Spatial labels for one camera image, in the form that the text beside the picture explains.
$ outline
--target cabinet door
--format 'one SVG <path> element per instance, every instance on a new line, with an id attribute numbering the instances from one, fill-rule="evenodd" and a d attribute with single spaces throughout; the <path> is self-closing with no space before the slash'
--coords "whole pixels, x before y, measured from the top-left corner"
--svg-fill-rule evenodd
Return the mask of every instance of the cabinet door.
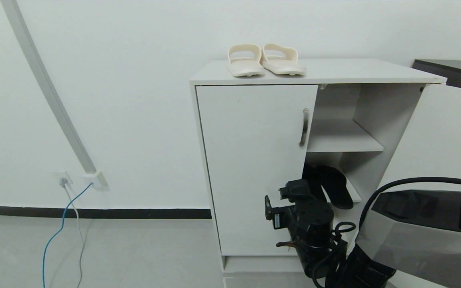
<path id="1" fill-rule="evenodd" d="M 302 176 L 316 85 L 200 86 L 200 120 L 223 255 L 296 255 L 277 248 L 287 229 L 264 216 L 264 196 L 287 206 L 278 189 Z M 308 109 L 307 139 L 300 146 Z"/>
<path id="2" fill-rule="evenodd" d="M 461 178 L 461 88 L 426 86 L 380 186 L 424 176 Z M 460 185 L 441 183 L 402 186 L 409 188 L 461 191 Z"/>

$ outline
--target open cabinet door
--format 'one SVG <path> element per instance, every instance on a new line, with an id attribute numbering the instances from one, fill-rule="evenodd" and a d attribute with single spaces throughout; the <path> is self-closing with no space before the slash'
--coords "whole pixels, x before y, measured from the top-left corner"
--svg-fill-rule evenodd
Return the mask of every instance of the open cabinet door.
<path id="1" fill-rule="evenodd" d="M 461 178 L 461 88 L 443 84 L 426 86 L 380 186 L 423 176 Z M 406 186 L 461 189 L 437 183 Z"/>

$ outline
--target black baseboard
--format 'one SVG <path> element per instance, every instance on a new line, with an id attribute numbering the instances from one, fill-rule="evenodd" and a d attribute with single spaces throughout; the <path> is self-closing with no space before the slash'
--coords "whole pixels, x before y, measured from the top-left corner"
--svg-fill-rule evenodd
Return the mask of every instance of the black baseboard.
<path id="1" fill-rule="evenodd" d="M 88 219 L 211 219 L 209 209 L 78 209 L 80 218 Z M 0 215 L 20 217 L 61 218 L 63 208 L 0 206 Z M 73 209 L 66 218 L 75 218 Z"/>

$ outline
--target black slipper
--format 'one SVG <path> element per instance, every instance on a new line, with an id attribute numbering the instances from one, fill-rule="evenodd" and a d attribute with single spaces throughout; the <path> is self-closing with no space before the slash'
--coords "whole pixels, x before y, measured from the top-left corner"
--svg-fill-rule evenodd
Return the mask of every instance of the black slipper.
<path id="1" fill-rule="evenodd" d="M 307 182 L 309 182 L 311 194 L 315 199 L 321 200 L 323 202 L 327 201 L 325 193 L 323 193 L 323 189 L 321 188 L 320 175 L 313 166 L 306 163 L 304 164 L 302 179 L 305 179 Z"/>
<path id="2" fill-rule="evenodd" d="M 353 200 L 346 188 L 347 179 L 341 171 L 326 165 L 316 166 L 315 171 L 332 205 L 339 209 L 353 208 Z"/>

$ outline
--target gray cable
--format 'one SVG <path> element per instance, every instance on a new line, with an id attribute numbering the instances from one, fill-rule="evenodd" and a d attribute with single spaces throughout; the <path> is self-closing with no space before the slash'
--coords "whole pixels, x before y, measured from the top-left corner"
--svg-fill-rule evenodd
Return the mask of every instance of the gray cable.
<path id="1" fill-rule="evenodd" d="M 66 188 L 67 183 L 68 183 L 67 179 L 62 178 L 62 180 L 60 181 L 60 186 L 62 186 L 62 188 L 65 190 L 65 192 L 67 194 L 67 197 L 69 197 L 69 202 L 71 202 L 72 198 L 71 198 L 71 196 L 69 194 L 69 191 Z M 79 288 L 79 286 L 81 285 L 81 280 L 83 280 L 83 270 L 81 268 L 81 260 L 83 258 L 83 251 L 84 251 L 85 242 L 84 242 L 84 239 L 83 239 L 83 234 L 81 233 L 81 227 L 79 226 L 79 213 L 78 213 L 76 207 L 74 206 L 74 203 L 72 203 L 72 208 L 74 208 L 74 211 L 76 212 L 77 229 L 79 231 L 79 237 L 81 237 L 81 243 L 82 243 L 81 253 L 79 254 L 79 273 L 80 273 L 80 277 L 79 277 L 79 282 L 77 283 L 77 288 Z"/>

